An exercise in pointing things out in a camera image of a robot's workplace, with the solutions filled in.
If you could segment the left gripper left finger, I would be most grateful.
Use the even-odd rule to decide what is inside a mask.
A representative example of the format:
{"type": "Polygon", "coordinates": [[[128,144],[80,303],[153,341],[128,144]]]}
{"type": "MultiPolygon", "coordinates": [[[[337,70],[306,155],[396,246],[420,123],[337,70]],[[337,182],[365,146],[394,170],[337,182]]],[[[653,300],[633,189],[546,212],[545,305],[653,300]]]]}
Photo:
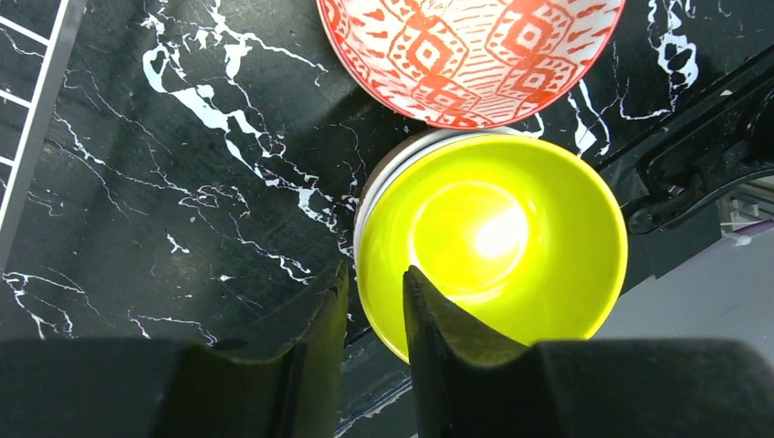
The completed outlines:
{"type": "Polygon", "coordinates": [[[328,267],[266,344],[19,339],[1,345],[4,437],[330,437],[350,276],[328,267]]]}

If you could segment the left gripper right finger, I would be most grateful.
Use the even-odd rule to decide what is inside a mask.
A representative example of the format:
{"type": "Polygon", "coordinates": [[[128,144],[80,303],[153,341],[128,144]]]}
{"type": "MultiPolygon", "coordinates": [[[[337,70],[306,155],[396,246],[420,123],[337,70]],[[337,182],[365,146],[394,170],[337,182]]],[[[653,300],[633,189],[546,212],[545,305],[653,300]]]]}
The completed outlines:
{"type": "Polygon", "coordinates": [[[770,437],[773,370],[733,339],[525,346],[417,267],[403,314],[421,437],[770,437]]]}

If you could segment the yellow-green bowl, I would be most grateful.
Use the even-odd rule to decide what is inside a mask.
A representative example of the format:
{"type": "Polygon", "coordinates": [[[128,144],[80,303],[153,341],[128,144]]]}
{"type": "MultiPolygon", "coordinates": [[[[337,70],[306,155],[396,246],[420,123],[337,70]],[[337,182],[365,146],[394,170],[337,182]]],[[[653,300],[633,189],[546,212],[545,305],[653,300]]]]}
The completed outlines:
{"type": "Polygon", "coordinates": [[[611,187],[582,158],[536,138],[485,134],[402,172],[368,216],[354,257],[373,332],[408,360],[409,267],[514,341],[589,339],[622,292],[628,237],[611,187]]]}

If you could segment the white bowl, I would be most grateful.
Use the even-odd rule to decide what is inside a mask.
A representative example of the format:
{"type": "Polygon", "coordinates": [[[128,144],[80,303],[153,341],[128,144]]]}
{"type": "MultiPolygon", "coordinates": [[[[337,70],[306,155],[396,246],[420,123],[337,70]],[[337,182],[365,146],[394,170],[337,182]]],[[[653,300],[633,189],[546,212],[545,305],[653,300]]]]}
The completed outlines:
{"type": "Polygon", "coordinates": [[[376,165],[363,187],[354,219],[355,251],[358,251],[366,221],[376,202],[402,172],[420,158],[446,144],[485,134],[518,135],[518,131],[509,127],[482,130],[432,129],[409,137],[389,151],[376,165]]]}

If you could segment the red patterned bowl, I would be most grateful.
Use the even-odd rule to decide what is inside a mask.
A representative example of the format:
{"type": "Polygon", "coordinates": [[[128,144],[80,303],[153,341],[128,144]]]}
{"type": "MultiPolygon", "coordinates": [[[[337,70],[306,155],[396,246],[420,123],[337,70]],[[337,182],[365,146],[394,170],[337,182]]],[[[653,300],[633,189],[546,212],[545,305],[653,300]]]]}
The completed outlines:
{"type": "Polygon", "coordinates": [[[383,106],[429,126],[526,119],[569,92],[611,39],[616,0],[321,0],[329,42],[383,106]]]}

